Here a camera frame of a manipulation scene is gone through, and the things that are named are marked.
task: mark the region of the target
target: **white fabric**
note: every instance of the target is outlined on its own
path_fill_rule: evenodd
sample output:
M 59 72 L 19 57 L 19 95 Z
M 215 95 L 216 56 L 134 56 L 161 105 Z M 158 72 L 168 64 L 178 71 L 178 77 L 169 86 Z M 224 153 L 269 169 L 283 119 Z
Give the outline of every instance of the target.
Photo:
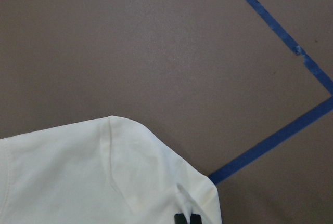
M 0 177 L 1 224 L 221 224 L 215 185 L 122 117 L 1 139 Z

